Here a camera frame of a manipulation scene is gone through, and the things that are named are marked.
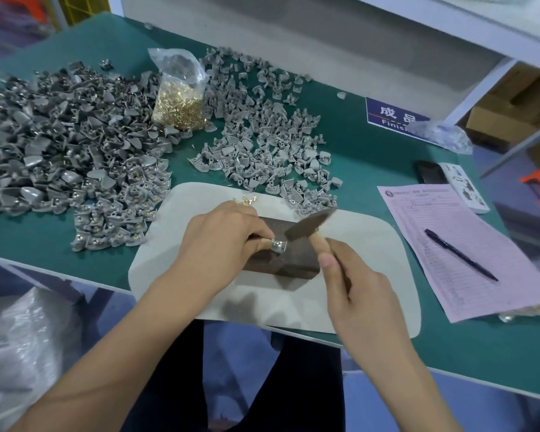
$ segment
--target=black pen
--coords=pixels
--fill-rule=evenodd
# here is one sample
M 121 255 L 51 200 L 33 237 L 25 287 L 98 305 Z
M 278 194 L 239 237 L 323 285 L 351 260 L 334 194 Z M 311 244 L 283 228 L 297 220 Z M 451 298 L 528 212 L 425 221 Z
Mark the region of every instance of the black pen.
M 481 272 L 484 276 L 488 277 L 489 279 L 492 279 L 493 281 L 497 281 L 498 279 L 494 274 L 490 273 L 486 268 L 484 268 L 482 265 L 480 265 L 478 262 L 470 259 L 468 256 L 466 256 L 464 253 L 462 253 L 460 250 L 458 250 L 456 247 L 454 247 L 452 244 L 448 244 L 444 239 L 440 238 L 438 235 L 436 235 L 435 232 L 432 232 L 430 229 L 426 229 L 424 231 L 426 235 L 430 239 L 432 239 L 436 244 L 438 244 L 440 247 L 444 247 L 446 250 L 450 250 L 452 253 L 454 253 L 456 256 L 461 258 L 463 261 L 465 261 L 469 266 L 474 268 L 476 271 Z

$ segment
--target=hammer head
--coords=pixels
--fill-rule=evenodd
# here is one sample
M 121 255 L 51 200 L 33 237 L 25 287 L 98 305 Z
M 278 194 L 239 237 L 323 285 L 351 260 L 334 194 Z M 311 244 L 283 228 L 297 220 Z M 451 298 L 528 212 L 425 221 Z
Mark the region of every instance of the hammer head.
M 309 237 L 312 233 L 316 232 L 317 228 L 324 224 L 334 212 L 336 212 L 336 209 L 337 208 L 335 207 L 324 209 L 300 220 L 284 232 L 286 239 L 288 239 L 288 241 L 295 241 L 302 237 Z

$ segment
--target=white mat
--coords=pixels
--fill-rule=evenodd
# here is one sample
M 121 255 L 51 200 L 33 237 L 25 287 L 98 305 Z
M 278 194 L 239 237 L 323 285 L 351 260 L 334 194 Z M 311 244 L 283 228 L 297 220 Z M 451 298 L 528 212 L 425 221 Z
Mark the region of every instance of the white mat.
M 134 297 L 139 299 L 176 259 L 184 230 L 194 215 L 233 198 L 242 200 L 243 195 L 256 195 L 253 206 L 261 217 L 299 220 L 280 197 L 198 182 L 177 185 L 158 210 L 158 218 L 147 233 L 148 242 L 140 246 L 128 271 Z M 338 209 L 321 231 L 324 236 L 347 242 L 370 267 L 388 277 L 400 300 L 410 337 L 418 335 L 418 292 L 404 246 L 392 226 L 379 218 Z M 334 333 L 322 273 L 307 280 L 242 271 L 199 318 Z

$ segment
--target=paper form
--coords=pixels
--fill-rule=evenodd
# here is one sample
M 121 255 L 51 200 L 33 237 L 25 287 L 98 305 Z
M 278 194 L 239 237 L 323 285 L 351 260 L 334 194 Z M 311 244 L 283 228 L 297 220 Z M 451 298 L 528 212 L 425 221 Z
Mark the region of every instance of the paper form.
M 540 304 L 540 271 L 476 216 L 450 185 L 378 187 L 451 323 Z M 495 282 L 432 241 L 425 229 L 496 276 Z

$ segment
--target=purple sign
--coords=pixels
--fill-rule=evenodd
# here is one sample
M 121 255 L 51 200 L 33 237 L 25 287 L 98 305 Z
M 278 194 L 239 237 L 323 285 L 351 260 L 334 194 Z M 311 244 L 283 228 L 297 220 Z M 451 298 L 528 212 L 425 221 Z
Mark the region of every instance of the purple sign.
M 424 115 L 410 112 L 409 110 L 401 109 L 396 106 L 389 105 L 388 103 L 374 100 L 373 98 L 366 99 L 366 113 L 368 116 L 368 122 L 370 124 L 374 124 L 384 129 L 392 130 L 408 137 L 414 137 L 416 139 L 420 139 L 421 141 L 426 141 L 437 145 L 428 139 L 412 135 L 406 131 L 406 126 L 411 122 L 429 121 L 430 118 L 425 117 Z

